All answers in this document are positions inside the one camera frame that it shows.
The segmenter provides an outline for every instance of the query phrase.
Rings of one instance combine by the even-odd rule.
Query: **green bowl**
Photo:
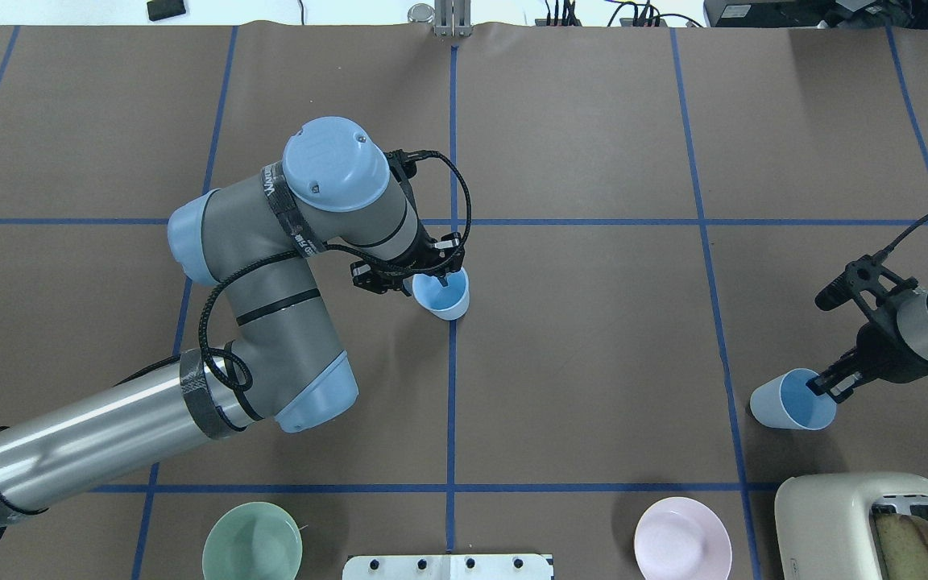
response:
[[[243,503],[213,525],[203,546],[205,580],[293,580],[303,558],[296,521],[273,503]]]

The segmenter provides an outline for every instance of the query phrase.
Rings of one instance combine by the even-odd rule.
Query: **metal bracket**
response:
[[[435,0],[435,36],[471,36],[471,0]]]
[[[352,557],[342,580],[553,580],[548,554],[439,554]]]

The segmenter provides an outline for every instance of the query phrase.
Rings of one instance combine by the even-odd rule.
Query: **bread slice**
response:
[[[888,580],[928,580],[928,521],[906,514],[874,514],[876,537]]]

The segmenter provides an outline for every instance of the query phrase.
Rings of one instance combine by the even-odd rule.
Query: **pink plate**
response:
[[[729,533],[695,499],[666,498],[648,507],[632,546],[647,580],[726,580],[732,567]]]

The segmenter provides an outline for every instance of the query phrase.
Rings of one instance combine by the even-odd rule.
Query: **plastic cup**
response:
[[[464,268],[446,276],[446,286],[434,275],[415,275],[410,279],[410,292],[417,304],[442,320],[464,316],[471,302],[471,287]]]
[[[759,386],[751,395],[754,418],[774,429],[825,429],[836,417],[836,401],[811,391],[807,382],[815,377],[818,372],[794,368]]]
[[[204,580],[293,580],[303,541],[296,521],[273,503],[243,503],[210,529],[203,546]]]

